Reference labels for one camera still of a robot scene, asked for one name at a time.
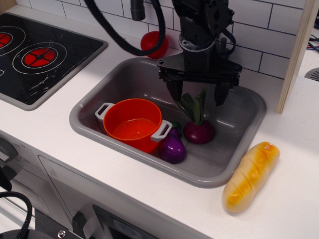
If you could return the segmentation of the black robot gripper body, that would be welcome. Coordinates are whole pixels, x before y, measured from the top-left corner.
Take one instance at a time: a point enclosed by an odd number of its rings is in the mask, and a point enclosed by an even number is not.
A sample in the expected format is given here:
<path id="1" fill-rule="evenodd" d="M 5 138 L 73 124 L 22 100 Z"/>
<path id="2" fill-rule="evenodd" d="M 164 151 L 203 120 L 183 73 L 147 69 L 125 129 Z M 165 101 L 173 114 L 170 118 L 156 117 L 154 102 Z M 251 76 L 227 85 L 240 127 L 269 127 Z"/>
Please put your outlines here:
<path id="1" fill-rule="evenodd" d="M 159 59 L 159 76 L 182 80 L 184 82 L 229 85 L 233 88 L 239 85 L 242 67 L 219 55 L 214 41 L 202 46 L 190 41 L 180 41 L 182 53 Z"/>

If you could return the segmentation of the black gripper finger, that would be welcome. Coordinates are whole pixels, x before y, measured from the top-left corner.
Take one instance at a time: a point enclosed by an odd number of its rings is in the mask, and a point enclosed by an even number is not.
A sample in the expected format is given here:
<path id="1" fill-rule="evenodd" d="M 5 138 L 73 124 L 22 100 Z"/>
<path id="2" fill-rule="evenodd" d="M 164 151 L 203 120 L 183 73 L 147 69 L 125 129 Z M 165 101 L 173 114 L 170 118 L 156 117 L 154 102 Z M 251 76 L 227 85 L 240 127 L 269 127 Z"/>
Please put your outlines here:
<path id="1" fill-rule="evenodd" d="M 224 104 L 229 93 L 229 85 L 216 85 L 214 92 L 214 99 L 216 106 Z"/>
<path id="2" fill-rule="evenodd" d="M 183 81 L 166 78 L 166 87 L 174 101 L 180 101 L 182 96 Z"/>

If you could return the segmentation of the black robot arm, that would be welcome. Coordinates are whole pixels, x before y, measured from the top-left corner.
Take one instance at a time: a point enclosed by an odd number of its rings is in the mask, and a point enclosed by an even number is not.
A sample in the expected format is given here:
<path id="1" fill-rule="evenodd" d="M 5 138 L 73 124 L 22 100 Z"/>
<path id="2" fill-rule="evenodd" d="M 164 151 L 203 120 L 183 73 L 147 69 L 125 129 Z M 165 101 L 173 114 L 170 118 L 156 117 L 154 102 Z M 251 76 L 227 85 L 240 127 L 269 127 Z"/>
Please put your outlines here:
<path id="1" fill-rule="evenodd" d="M 239 84 L 241 65 L 228 60 L 234 49 L 218 52 L 216 38 L 224 34 L 232 43 L 227 27 L 233 23 L 234 11 L 226 0 L 174 0 L 180 20 L 179 45 L 182 53 L 157 61 L 159 77 L 166 82 L 171 97 L 179 101 L 183 83 L 215 84 L 217 106 L 224 104 L 229 89 Z"/>

